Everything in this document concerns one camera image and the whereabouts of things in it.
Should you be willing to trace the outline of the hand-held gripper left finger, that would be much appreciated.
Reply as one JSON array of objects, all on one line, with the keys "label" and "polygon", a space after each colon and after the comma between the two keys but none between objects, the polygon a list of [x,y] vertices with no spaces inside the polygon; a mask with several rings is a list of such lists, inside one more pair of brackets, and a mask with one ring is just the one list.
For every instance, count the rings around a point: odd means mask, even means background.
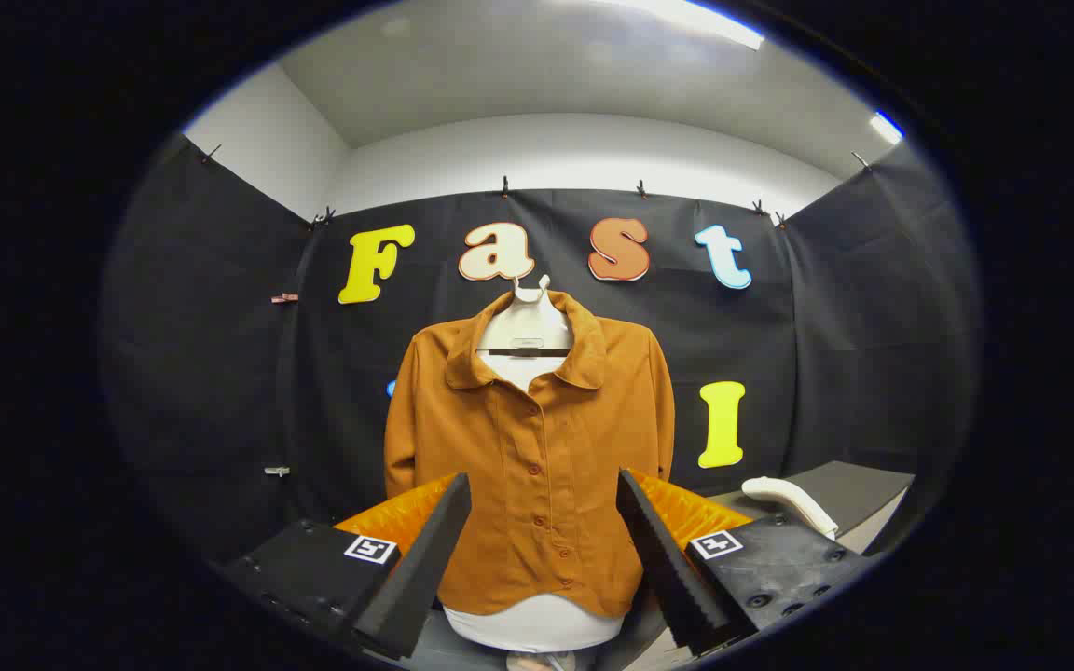
[{"label": "hand-held gripper left finger", "polygon": [[328,645],[410,657],[471,511],[447,475],[328,526],[299,519],[220,568],[268,614]]}]

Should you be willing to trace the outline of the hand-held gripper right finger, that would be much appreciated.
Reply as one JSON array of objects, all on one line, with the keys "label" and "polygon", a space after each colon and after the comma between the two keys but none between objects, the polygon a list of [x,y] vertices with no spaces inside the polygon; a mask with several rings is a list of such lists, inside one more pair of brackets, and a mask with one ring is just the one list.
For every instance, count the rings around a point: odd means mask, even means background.
[{"label": "hand-held gripper right finger", "polygon": [[674,642],[695,657],[814,609],[876,568],[788,511],[751,519],[622,469],[618,513]]}]

